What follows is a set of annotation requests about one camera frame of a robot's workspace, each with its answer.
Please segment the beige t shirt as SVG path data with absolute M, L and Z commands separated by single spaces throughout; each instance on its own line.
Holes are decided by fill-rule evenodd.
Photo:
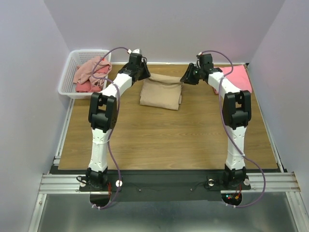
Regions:
M 143 81 L 140 105 L 178 111 L 182 103 L 180 77 L 152 73 Z

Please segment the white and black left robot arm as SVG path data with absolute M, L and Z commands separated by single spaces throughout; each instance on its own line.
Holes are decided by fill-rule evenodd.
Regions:
M 146 58 L 139 49 L 135 49 L 130 52 L 128 63 L 116 78 L 100 93 L 91 95 L 88 121 L 92 129 L 92 151 L 85 182 L 96 190 L 103 190 L 107 186 L 108 144 L 117 122 L 120 97 L 135 82 L 149 77 Z

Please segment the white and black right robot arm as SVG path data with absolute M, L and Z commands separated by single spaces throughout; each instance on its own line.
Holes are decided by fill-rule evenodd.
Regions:
M 241 90 L 215 68 L 212 55 L 200 52 L 196 63 L 190 63 L 181 82 L 197 85 L 202 80 L 218 92 L 220 116 L 228 136 L 227 158 L 222 174 L 222 185 L 228 189 L 246 179 L 244 141 L 252 118 L 251 93 Z

